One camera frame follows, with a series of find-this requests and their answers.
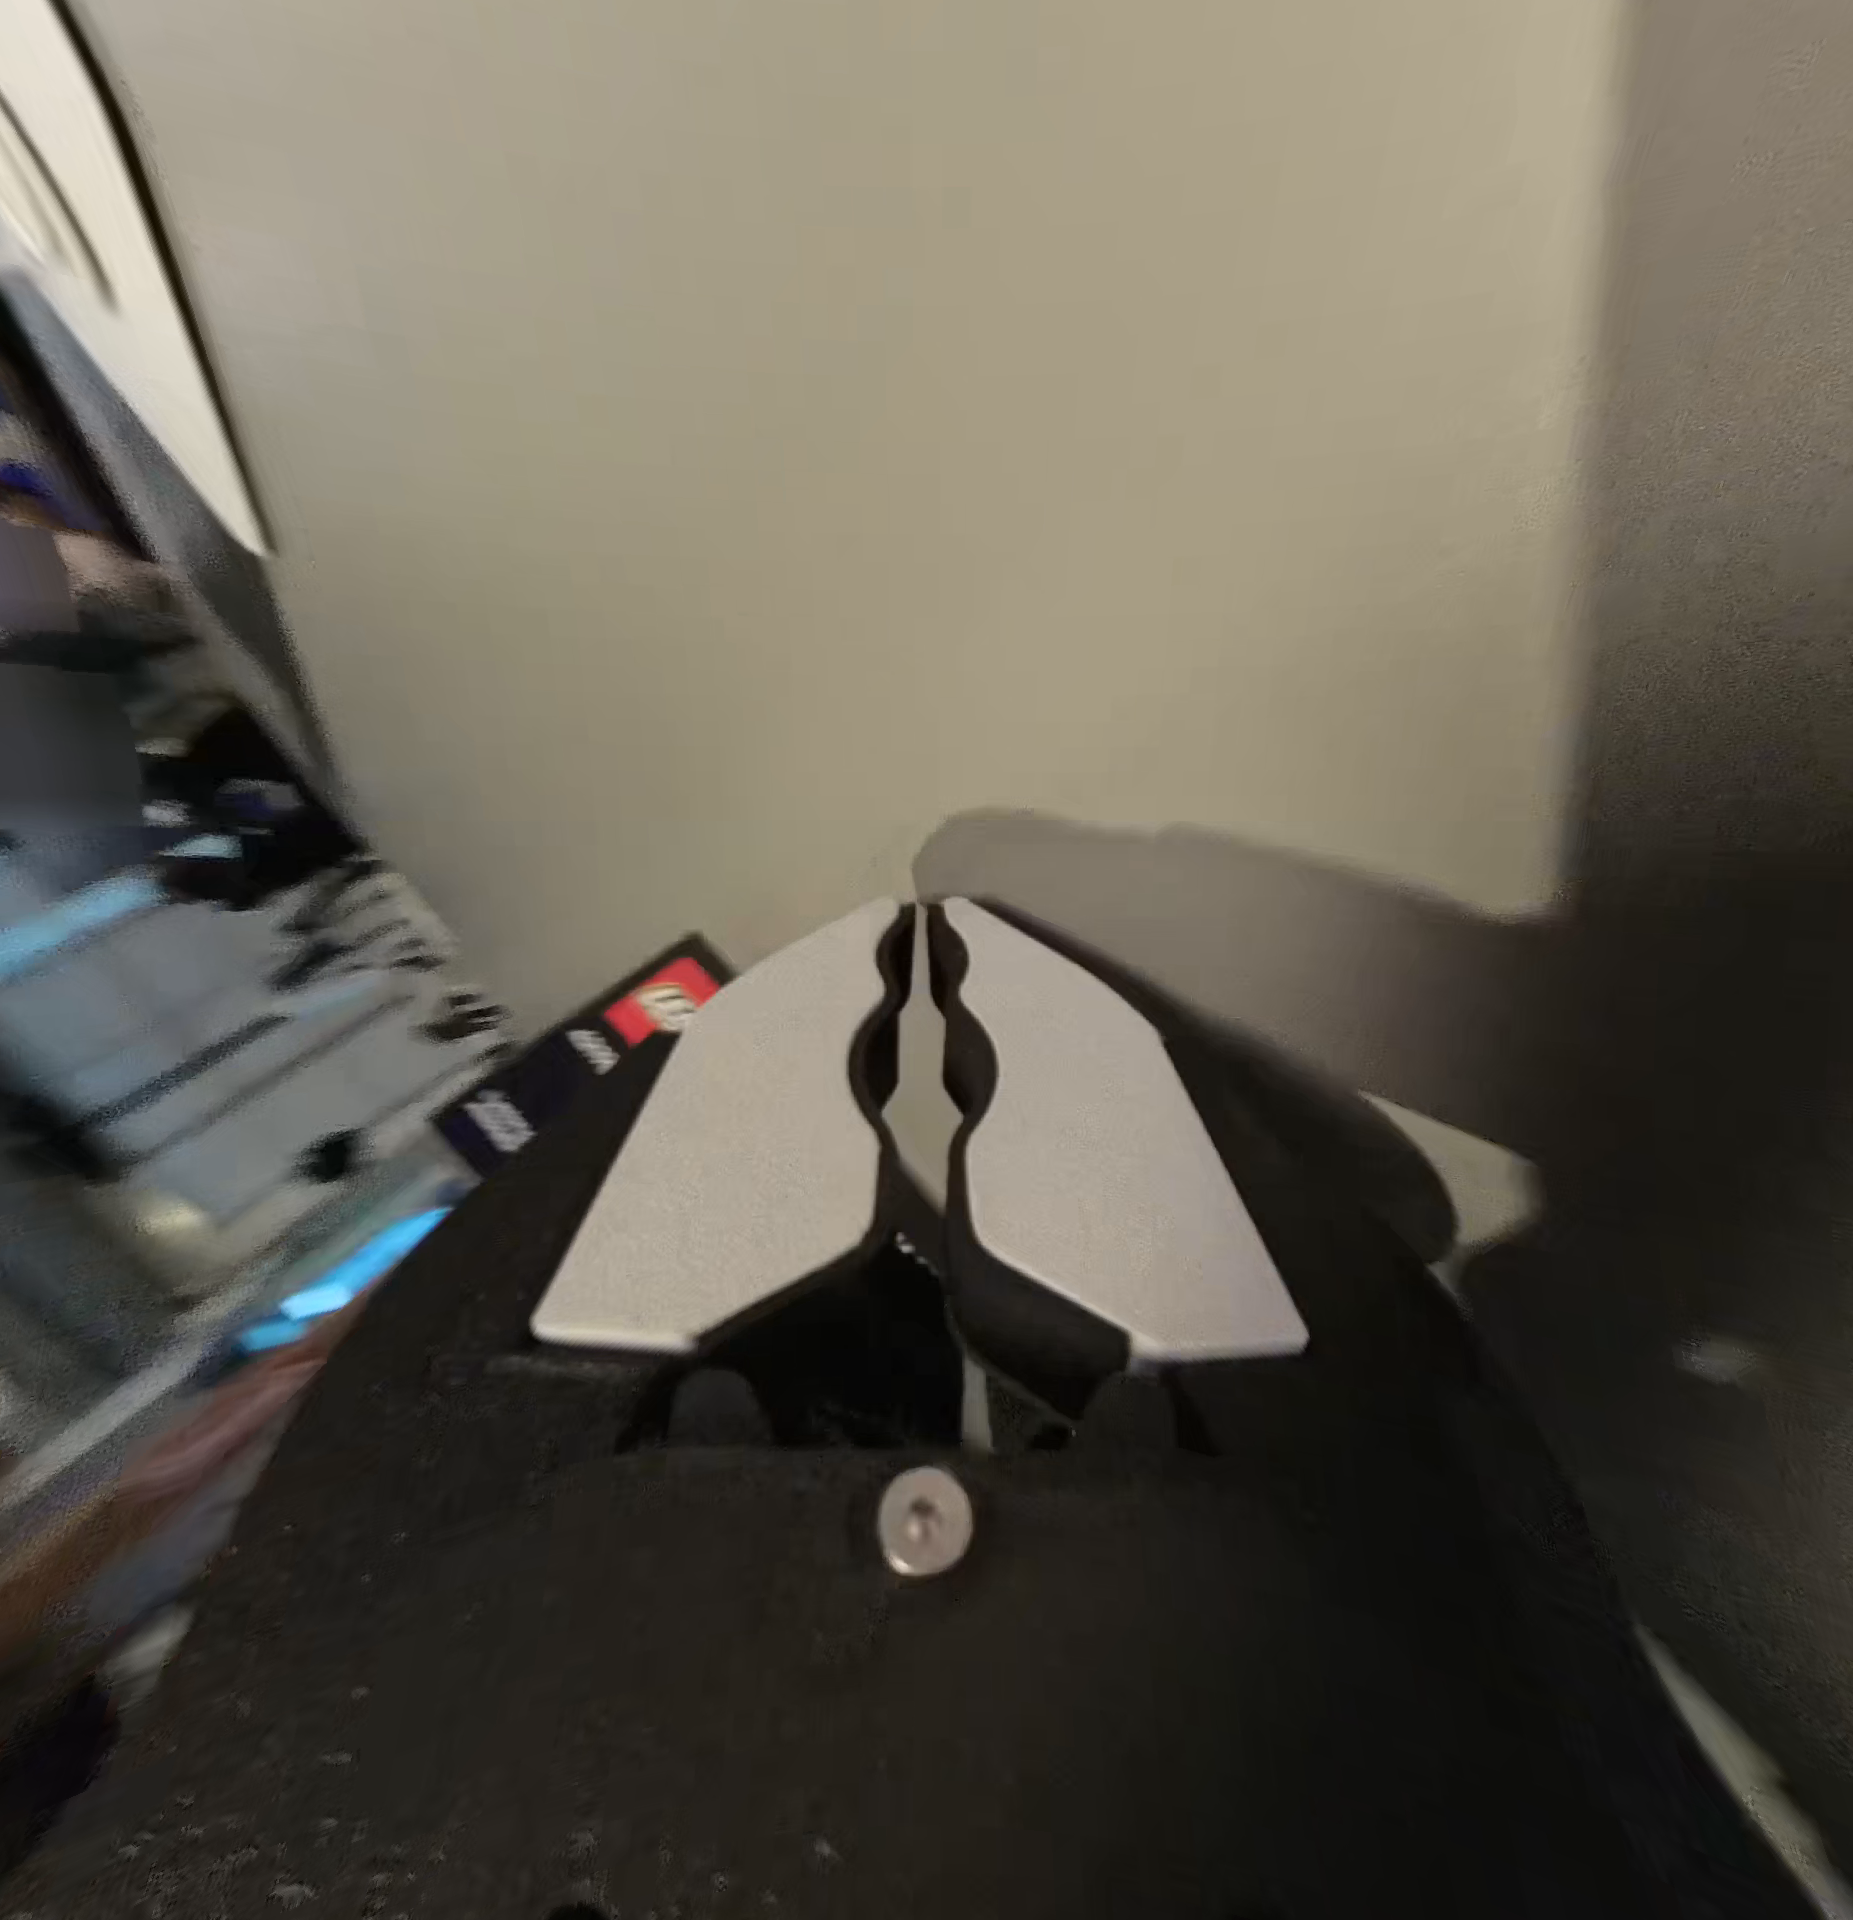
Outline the black box with red label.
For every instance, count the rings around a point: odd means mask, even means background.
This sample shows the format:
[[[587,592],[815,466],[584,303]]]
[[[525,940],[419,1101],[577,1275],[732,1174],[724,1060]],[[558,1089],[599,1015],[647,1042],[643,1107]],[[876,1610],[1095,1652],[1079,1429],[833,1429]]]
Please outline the black box with red label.
[[[686,1027],[736,976],[698,931],[672,940],[438,1107],[430,1117],[433,1136],[470,1177],[492,1177],[628,1052]]]

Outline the white desk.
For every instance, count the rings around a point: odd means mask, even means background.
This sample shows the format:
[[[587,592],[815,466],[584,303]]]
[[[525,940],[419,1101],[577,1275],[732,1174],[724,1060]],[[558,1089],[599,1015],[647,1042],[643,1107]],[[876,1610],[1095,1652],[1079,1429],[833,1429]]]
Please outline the white desk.
[[[1540,1155],[1621,4],[82,4],[531,1024],[987,895]]]

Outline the white board with black edge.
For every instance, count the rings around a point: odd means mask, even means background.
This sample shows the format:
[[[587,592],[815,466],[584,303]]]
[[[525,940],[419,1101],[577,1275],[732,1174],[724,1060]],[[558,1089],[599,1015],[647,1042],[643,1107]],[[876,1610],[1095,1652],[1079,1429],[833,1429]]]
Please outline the white board with black edge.
[[[223,533],[268,559],[161,208],[69,4],[0,4],[0,272],[46,303]]]

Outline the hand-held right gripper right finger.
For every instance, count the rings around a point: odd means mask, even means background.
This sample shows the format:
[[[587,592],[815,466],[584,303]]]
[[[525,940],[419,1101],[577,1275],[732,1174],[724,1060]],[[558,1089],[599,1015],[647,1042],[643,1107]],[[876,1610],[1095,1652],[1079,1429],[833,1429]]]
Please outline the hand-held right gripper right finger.
[[[927,949],[960,1113],[943,1285],[973,1355],[1059,1417],[1113,1378],[1301,1355],[1158,1021],[973,898],[931,906]]]

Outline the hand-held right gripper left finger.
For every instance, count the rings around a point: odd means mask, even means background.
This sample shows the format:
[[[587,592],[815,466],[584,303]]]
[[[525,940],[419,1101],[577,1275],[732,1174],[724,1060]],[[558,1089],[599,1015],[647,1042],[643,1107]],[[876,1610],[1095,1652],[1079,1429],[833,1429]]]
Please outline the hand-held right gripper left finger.
[[[587,1354],[695,1354],[858,1262],[897,1151],[914,905],[866,901],[779,947],[679,1033],[531,1332]]]

